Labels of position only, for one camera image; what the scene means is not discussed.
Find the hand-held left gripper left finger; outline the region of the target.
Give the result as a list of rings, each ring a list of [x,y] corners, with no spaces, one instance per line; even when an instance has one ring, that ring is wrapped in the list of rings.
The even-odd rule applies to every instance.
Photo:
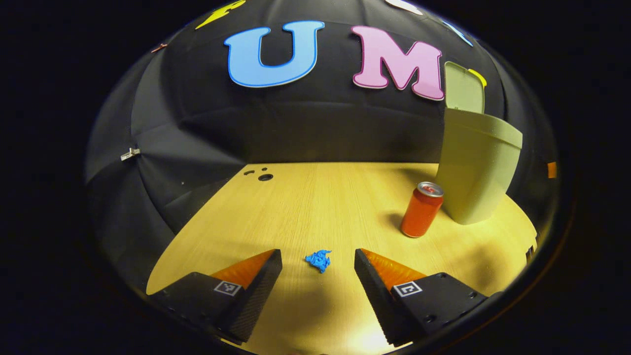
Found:
[[[200,332],[243,344],[281,271],[281,250],[271,249],[209,276],[191,272],[148,297]]]

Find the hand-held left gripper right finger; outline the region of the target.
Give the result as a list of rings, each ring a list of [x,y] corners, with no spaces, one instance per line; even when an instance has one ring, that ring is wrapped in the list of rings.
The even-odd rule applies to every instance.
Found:
[[[498,298],[446,272],[422,274],[376,252],[358,248],[354,271],[388,344],[421,341],[476,314]]]

